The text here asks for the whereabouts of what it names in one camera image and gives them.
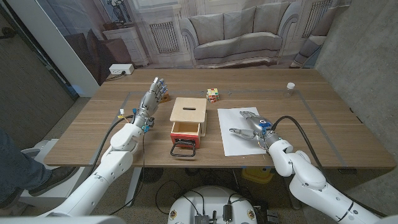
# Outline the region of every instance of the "robot finger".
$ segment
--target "robot finger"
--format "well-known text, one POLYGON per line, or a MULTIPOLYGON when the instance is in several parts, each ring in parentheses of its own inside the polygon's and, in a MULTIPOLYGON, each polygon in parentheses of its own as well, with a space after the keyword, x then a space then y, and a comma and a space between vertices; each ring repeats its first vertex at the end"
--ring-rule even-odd
POLYGON ((238 134, 245 139, 254 139, 256 137, 256 133, 253 130, 230 128, 229 131, 238 134))
POLYGON ((256 115, 255 113, 252 113, 252 112, 250 112, 250 111, 240 111, 239 113, 240 113, 240 114, 242 115, 242 117, 244 117, 244 118, 259 117, 259 115, 256 115))

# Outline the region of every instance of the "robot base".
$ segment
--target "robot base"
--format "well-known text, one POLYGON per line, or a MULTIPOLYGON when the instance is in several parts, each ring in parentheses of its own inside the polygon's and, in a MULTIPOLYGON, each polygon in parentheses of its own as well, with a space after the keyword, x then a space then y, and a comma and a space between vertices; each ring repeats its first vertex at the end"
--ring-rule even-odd
MULTIPOLYGON (((193 189, 194 191, 202 194, 205 200, 205 215, 213 218, 213 211, 216 211, 217 224, 228 223, 223 220, 223 207, 228 203, 229 196, 236 194, 235 191, 219 186, 203 186, 193 189)), ((197 208, 199 214, 203 211, 203 200, 200 195, 195 192, 189 191, 184 196, 188 198, 197 208)), ((180 197, 172 205, 168 224, 175 223, 195 223, 195 216, 197 211, 193 205, 185 197, 180 197)), ((231 202, 242 198, 239 194, 231 197, 231 202)), ((239 200, 232 204, 232 220, 233 223, 257 223, 256 216, 252 205, 247 200, 239 200)))

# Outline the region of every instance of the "wooden box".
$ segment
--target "wooden box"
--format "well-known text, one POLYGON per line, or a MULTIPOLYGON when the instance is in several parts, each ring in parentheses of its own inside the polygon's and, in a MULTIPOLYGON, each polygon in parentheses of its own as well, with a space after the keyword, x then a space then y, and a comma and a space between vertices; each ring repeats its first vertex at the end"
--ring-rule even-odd
POLYGON ((206 135, 206 119, 206 99, 177 97, 170 116, 173 122, 170 134, 173 144, 176 140, 194 141, 195 148, 199 148, 200 138, 206 135))

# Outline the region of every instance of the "outlet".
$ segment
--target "outlet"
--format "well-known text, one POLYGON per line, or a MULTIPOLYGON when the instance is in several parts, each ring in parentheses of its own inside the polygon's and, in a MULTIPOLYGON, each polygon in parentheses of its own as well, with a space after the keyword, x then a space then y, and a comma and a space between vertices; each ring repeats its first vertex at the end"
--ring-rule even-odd
POLYGON ((122 72, 126 72, 126 75, 131 75, 134 71, 134 66, 132 64, 113 64, 110 66, 109 71, 112 75, 120 75, 122 72))

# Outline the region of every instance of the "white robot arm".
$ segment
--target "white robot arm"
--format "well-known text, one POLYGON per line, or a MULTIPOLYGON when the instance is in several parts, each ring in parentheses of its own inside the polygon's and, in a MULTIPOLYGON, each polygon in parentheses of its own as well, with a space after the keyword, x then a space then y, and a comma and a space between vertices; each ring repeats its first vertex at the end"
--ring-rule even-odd
POLYGON ((327 214, 338 223, 377 223, 380 218, 361 207, 330 185, 322 172, 313 166, 303 151, 293 152, 293 146, 271 130, 268 120, 251 112, 243 111, 242 116, 252 130, 231 128, 236 134, 245 134, 244 138, 257 137, 265 145, 263 148, 274 161, 278 174, 284 177, 295 174, 289 189, 301 202, 327 214))
POLYGON ((40 217, 76 217, 89 215, 106 189, 132 164, 138 138, 147 126, 153 125, 151 116, 156 112, 167 86, 163 79, 155 78, 149 91, 142 97, 135 118, 124 125, 111 138, 111 146, 101 158, 98 168, 57 208, 40 217))

